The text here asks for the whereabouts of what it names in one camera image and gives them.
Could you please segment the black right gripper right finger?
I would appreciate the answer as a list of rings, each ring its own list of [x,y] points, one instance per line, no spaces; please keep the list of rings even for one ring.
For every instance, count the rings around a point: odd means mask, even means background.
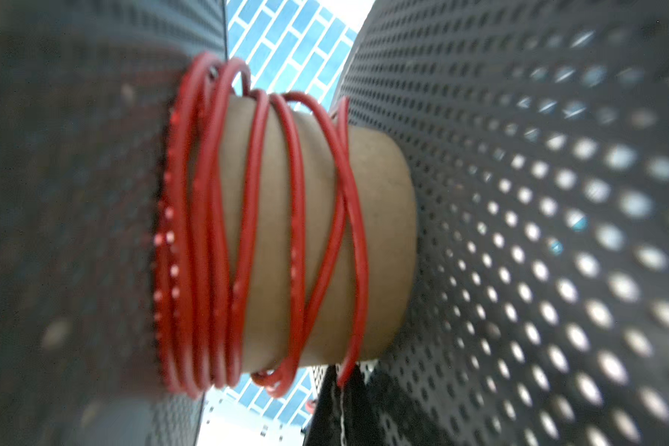
[[[359,368],[353,370],[342,390],[342,444],[349,446],[384,444]]]

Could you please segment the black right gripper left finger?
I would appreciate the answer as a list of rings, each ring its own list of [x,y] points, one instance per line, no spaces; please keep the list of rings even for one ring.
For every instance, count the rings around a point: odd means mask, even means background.
[[[342,390],[337,384],[335,365],[326,369],[313,418],[304,438],[304,446],[340,446],[343,444]]]

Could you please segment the dark grey perforated spool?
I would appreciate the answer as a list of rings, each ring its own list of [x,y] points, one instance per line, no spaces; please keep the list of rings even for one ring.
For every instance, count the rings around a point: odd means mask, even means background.
[[[669,445],[669,1],[0,1],[0,445],[193,445],[150,291],[198,53],[350,100],[418,216],[388,445]]]

